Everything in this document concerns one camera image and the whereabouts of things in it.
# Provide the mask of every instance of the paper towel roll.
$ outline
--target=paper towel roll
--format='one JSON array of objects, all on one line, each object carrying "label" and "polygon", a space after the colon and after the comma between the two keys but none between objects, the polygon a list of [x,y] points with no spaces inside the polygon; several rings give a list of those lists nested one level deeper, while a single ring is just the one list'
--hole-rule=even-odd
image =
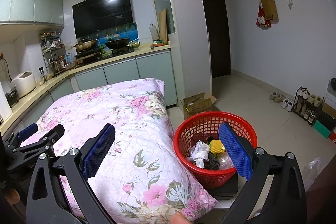
[{"label": "paper towel roll", "polygon": [[7,102],[5,93],[3,92],[1,82],[0,82],[0,114],[2,117],[2,121],[6,120],[12,114],[12,110]]}]

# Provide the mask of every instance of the wok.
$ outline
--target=wok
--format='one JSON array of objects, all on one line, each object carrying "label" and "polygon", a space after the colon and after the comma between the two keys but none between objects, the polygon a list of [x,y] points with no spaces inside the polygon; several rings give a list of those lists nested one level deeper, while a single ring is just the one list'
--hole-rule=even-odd
[{"label": "wok", "polygon": [[92,48],[96,45],[97,40],[91,40],[91,39],[83,39],[81,41],[79,41],[74,48],[76,48],[76,50],[78,50],[79,52],[83,51],[83,50],[87,50],[89,48]]},{"label": "wok", "polygon": [[105,45],[111,50],[118,50],[120,48],[125,48],[129,42],[130,42],[129,38],[121,38],[106,42]]}]

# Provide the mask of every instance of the white rice cooker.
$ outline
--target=white rice cooker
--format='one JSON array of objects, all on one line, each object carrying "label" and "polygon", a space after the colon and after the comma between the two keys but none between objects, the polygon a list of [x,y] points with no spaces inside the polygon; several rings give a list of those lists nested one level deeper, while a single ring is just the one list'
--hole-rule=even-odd
[{"label": "white rice cooker", "polygon": [[10,87],[12,90],[16,89],[18,97],[22,98],[36,88],[35,77],[31,71],[21,73],[13,79]]}]

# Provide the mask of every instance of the metal bolt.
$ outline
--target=metal bolt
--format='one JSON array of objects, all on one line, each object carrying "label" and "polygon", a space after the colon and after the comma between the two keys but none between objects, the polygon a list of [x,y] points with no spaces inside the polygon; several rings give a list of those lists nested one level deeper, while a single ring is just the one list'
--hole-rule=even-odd
[{"label": "metal bolt", "polygon": [[78,153],[78,149],[77,148],[73,148],[70,150],[70,155],[76,155]]},{"label": "metal bolt", "polygon": [[40,160],[44,160],[46,158],[47,154],[46,153],[42,153],[39,158]]},{"label": "metal bolt", "polygon": [[290,158],[291,160],[295,159],[295,156],[294,156],[294,154],[292,152],[289,152],[287,154],[287,157]]},{"label": "metal bolt", "polygon": [[263,150],[262,148],[257,148],[256,150],[255,150],[255,152],[258,154],[258,155],[263,155],[264,153],[265,153],[265,150]]}]

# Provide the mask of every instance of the floral tablecloth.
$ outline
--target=floral tablecloth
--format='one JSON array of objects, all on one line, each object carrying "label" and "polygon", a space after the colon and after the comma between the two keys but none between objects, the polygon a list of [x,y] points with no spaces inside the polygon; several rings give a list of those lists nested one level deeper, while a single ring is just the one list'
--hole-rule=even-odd
[{"label": "floral tablecloth", "polygon": [[[115,142],[88,183],[112,218],[117,223],[169,223],[178,210],[195,220],[217,201],[177,159],[163,94],[164,82],[142,79],[67,95],[48,108],[37,122],[38,132],[21,146],[60,123],[65,134],[53,148],[56,156],[65,155],[110,123]],[[80,215],[66,177],[61,180]]]}]

